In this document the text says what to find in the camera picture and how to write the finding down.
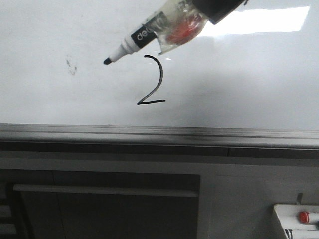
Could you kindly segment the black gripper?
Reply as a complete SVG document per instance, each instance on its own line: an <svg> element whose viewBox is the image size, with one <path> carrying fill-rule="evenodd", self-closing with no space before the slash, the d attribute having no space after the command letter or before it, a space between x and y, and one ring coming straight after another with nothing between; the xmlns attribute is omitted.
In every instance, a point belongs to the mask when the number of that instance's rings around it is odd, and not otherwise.
<svg viewBox="0 0 319 239"><path fill-rule="evenodd" d="M246 4L245 0L194 0L194 6L205 16L212 24L217 24L231 12L236 10L241 4Z"/></svg>

